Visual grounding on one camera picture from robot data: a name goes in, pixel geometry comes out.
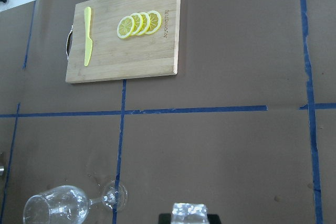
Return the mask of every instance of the gray table surface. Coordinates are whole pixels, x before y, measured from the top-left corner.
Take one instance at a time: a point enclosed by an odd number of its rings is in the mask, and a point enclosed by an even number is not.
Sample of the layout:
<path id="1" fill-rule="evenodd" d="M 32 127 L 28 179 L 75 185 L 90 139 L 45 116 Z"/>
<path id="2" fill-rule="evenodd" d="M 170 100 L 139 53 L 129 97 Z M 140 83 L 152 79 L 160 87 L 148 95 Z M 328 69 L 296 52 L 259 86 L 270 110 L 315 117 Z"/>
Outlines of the gray table surface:
<path id="1" fill-rule="evenodd" d="M 68 184 L 96 198 L 118 174 L 125 210 L 97 205 L 85 223 L 157 223 L 174 202 L 204 203 L 222 223 L 334 223 L 334 0 L 307 0 L 322 208 L 299 109 L 300 0 L 181 0 L 177 76 L 67 84 L 83 1 L 0 13 L 1 223 L 21 223 L 36 193 Z"/>

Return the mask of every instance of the lemon slice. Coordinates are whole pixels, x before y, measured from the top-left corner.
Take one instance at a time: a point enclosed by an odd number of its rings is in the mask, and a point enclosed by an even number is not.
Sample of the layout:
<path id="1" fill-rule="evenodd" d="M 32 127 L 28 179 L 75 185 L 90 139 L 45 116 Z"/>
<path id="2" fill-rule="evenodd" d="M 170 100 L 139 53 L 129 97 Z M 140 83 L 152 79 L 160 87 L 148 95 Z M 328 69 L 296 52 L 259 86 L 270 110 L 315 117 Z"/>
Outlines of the lemon slice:
<path id="1" fill-rule="evenodd" d="M 150 23 L 149 23 L 149 20 L 150 20 L 149 15 L 147 13 L 144 13 L 144 12 L 140 13 L 140 15 L 142 17 L 142 21 L 143 22 L 142 22 L 142 27 L 141 27 L 141 29 L 140 29 L 140 31 L 138 32 L 137 35 L 143 35 L 145 32 L 147 32 L 147 30 L 149 28 L 149 25 L 150 25 Z"/>
<path id="2" fill-rule="evenodd" d="M 125 39 L 131 35 L 134 30 L 134 19 L 131 16 L 123 17 L 117 27 L 118 37 Z"/>
<path id="3" fill-rule="evenodd" d="M 147 30 L 147 32 L 145 32 L 146 34 L 153 34 L 155 33 L 161 26 L 161 15 L 160 13 L 158 13 L 155 10 L 151 10 L 150 12 L 148 12 L 149 18 L 150 18 L 150 25 L 149 28 Z"/>
<path id="4" fill-rule="evenodd" d="M 143 18 L 140 13 L 132 13 L 130 15 L 134 19 L 134 30 L 131 33 L 131 36 L 136 35 L 142 28 Z"/>

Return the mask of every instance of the yellow knife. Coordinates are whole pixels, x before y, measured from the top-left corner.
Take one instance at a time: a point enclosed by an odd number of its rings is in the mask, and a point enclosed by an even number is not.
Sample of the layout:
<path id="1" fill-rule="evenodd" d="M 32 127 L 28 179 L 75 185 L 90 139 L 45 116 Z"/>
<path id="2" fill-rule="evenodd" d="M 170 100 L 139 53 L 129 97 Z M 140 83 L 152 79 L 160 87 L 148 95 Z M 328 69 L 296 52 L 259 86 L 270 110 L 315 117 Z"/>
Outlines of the yellow knife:
<path id="1" fill-rule="evenodd" d="M 90 26 L 91 26 L 91 7 L 84 9 L 84 21 L 85 21 L 85 59 L 84 66 L 88 66 L 92 53 L 92 39 L 90 38 Z"/>

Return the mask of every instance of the wine glass stem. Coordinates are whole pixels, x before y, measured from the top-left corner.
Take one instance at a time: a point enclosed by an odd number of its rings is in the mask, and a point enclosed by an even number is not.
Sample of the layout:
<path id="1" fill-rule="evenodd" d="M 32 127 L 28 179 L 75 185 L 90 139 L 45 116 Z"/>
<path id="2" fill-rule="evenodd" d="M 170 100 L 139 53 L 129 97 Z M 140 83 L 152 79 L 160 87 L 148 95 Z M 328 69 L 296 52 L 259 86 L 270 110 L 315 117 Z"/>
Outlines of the wine glass stem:
<path id="1" fill-rule="evenodd" d="M 101 203 L 101 198 L 96 198 L 96 199 L 90 199 L 90 206 L 97 204 L 97 203 Z"/>

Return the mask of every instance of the cutting board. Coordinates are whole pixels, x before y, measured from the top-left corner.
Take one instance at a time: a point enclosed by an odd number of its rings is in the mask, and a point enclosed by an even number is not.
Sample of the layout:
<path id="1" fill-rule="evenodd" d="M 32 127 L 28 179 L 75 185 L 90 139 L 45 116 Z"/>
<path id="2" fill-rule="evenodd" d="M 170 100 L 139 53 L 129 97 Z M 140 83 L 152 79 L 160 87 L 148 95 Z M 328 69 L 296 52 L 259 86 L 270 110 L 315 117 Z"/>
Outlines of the cutting board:
<path id="1" fill-rule="evenodd" d="M 76 5 L 66 82 L 80 83 L 177 74 L 181 0 L 89 0 Z M 90 63 L 84 66 L 84 9 L 90 6 L 93 41 Z M 155 10 L 160 29 L 151 35 L 117 35 L 127 15 Z"/>

